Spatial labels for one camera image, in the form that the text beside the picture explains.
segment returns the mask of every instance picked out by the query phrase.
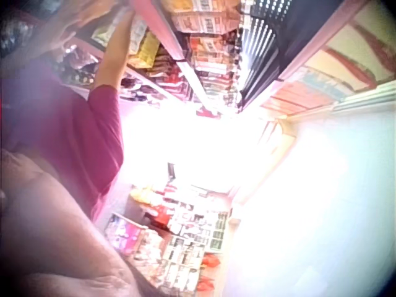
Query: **merchandise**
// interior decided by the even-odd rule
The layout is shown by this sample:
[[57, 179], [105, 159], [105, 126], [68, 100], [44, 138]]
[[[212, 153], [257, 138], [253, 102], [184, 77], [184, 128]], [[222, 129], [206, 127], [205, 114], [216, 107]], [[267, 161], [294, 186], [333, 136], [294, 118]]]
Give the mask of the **merchandise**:
[[162, 0], [170, 12], [225, 11], [227, 7], [235, 7], [239, 3], [240, 0]]
[[151, 32], [147, 32], [137, 54], [129, 57], [128, 63], [135, 68], [151, 68], [154, 65], [160, 41]]
[[214, 289], [215, 289], [215, 285], [211, 281], [199, 280], [197, 285], [198, 292], [208, 292], [208, 291], [213, 291]]
[[239, 26], [240, 14], [235, 9], [224, 12], [183, 12], [172, 15], [177, 30], [184, 33], [225, 34]]
[[220, 260], [213, 254], [206, 254], [202, 259], [202, 264], [214, 268], [220, 265]]
[[138, 248], [146, 229], [114, 213], [106, 227], [105, 236], [115, 249], [129, 256]]
[[[117, 24], [121, 21], [123, 14], [124, 11], [121, 10], [113, 19], [111, 24], [97, 28], [92, 35], [92, 39], [106, 47]], [[144, 22], [143, 18], [139, 15], [135, 15], [132, 21], [129, 54], [137, 54], [139, 52], [139, 48], [141, 46], [142, 40], [145, 37], [146, 31], [147, 24]]]
[[233, 42], [227, 40], [228, 34], [191, 34], [189, 43], [192, 51], [208, 51], [211, 53], [230, 54], [233, 50]]
[[146, 230], [138, 250], [133, 256], [133, 265], [148, 280], [155, 275], [161, 263], [163, 239], [153, 230]]

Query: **hand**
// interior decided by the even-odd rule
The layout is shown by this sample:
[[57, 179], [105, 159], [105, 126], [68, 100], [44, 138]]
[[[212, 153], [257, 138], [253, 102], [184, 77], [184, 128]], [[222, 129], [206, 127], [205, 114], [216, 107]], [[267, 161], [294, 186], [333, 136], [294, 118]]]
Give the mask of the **hand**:
[[67, 4], [63, 4], [58, 13], [52, 16], [43, 26], [37, 28], [32, 36], [28, 47], [29, 51], [34, 53], [34, 56], [40, 56], [48, 51], [61, 48], [75, 35], [75, 31], [68, 30], [68, 28], [81, 21], [80, 5], [73, 4], [74, 0], [65, 2]]
[[77, 28], [108, 13], [113, 5], [114, 0], [65, 0], [58, 13], [33, 36], [29, 50], [40, 56], [61, 48]]

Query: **red package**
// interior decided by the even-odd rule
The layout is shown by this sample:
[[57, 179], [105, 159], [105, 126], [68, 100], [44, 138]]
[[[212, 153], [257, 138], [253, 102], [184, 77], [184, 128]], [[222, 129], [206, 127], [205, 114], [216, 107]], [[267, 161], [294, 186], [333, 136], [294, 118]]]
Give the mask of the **red package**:
[[215, 289], [215, 285], [210, 281], [200, 281], [197, 285], [198, 292], [209, 292]]
[[220, 265], [220, 260], [213, 254], [206, 254], [202, 260], [202, 264], [207, 267], [214, 268]]

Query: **shopkeeper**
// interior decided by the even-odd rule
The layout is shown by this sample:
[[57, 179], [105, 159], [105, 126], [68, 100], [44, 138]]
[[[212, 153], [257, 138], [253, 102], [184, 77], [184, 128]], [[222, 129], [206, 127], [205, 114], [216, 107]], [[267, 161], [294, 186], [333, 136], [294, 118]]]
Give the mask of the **shopkeeper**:
[[97, 218], [123, 163], [118, 87], [127, 63], [133, 14], [113, 33], [88, 101], [61, 84], [40, 56], [69, 41], [75, 30], [109, 12], [114, 0], [70, 0], [32, 36], [2, 59], [2, 148], [22, 152]]

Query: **product package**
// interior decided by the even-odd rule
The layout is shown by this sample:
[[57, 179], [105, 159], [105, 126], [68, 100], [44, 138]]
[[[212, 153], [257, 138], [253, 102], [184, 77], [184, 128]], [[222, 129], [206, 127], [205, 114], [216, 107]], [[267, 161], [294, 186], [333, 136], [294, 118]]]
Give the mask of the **product package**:
[[240, 0], [162, 0], [162, 4], [170, 12], [221, 12], [227, 7], [235, 7]]
[[235, 31], [224, 35], [193, 33], [189, 37], [190, 48], [193, 52], [203, 51], [210, 53], [230, 54], [234, 50]]
[[152, 33], [147, 32], [137, 54], [130, 56], [128, 63], [135, 68], [151, 68], [154, 65], [160, 41]]
[[115, 249], [130, 256], [138, 249], [146, 230], [146, 226], [140, 226], [114, 213], [106, 227], [105, 236]]
[[[106, 47], [114, 30], [117, 27], [117, 24], [121, 21], [123, 15], [124, 15], [124, 10], [121, 10], [113, 19], [111, 24], [97, 28], [92, 35], [92, 39], [94, 39], [95, 41]], [[142, 40], [145, 37], [146, 31], [147, 31], [147, 24], [144, 22], [143, 18], [140, 17], [139, 15], [135, 15], [132, 21], [131, 43], [129, 45], [129, 54], [137, 54], [139, 52], [139, 48], [142, 43]]]
[[235, 9], [223, 12], [183, 12], [172, 15], [177, 30], [184, 33], [225, 34], [239, 26], [240, 14]]

